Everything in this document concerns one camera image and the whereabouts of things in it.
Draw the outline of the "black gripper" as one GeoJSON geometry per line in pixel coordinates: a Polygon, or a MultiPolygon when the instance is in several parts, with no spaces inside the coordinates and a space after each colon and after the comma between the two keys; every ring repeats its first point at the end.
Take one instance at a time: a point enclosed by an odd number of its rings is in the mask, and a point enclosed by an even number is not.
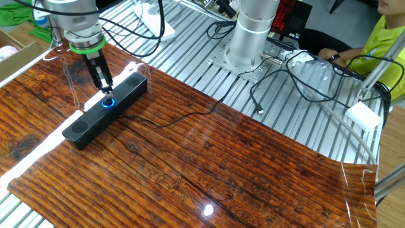
{"type": "Polygon", "coordinates": [[[83,54],[82,57],[94,85],[103,92],[105,100],[112,99],[113,80],[103,52],[98,50],[94,53],[83,54]]]}

